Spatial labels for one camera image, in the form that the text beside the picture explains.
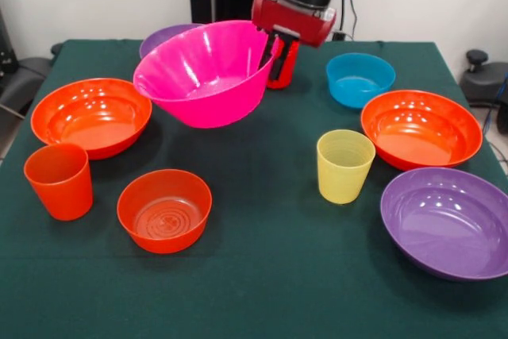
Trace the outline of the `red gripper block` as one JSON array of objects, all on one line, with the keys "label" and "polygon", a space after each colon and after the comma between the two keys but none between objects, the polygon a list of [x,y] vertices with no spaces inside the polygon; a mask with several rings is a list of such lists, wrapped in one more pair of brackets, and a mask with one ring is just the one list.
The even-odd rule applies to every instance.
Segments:
[{"label": "red gripper block", "polygon": [[269,64],[277,49],[269,79],[292,79],[298,57],[298,40],[318,48],[329,35],[337,18],[334,8],[312,10],[287,0],[253,0],[252,22],[267,33],[293,37],[268,35],[258,69]]}]

